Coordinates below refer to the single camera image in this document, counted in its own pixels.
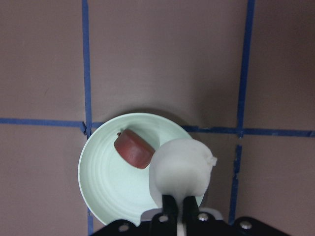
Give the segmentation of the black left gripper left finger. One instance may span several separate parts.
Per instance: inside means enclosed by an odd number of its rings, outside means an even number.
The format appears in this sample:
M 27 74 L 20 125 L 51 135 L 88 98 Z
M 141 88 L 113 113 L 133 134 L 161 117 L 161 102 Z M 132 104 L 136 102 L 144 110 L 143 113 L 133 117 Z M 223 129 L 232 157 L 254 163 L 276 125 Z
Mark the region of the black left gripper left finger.
M 178 206 L 173 196 L 162 195 L 162 212 L 166 215 L 178 216 Z

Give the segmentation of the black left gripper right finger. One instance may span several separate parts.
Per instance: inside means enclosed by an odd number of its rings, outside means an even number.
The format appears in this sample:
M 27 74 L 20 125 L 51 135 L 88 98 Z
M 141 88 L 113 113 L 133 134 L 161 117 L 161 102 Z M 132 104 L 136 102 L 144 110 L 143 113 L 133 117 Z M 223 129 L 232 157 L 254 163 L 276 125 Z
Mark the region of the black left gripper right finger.
M 188 196 L 183 201 L 183 216 L 194 216 L 198 213 L 198 204 L 195 196 Z

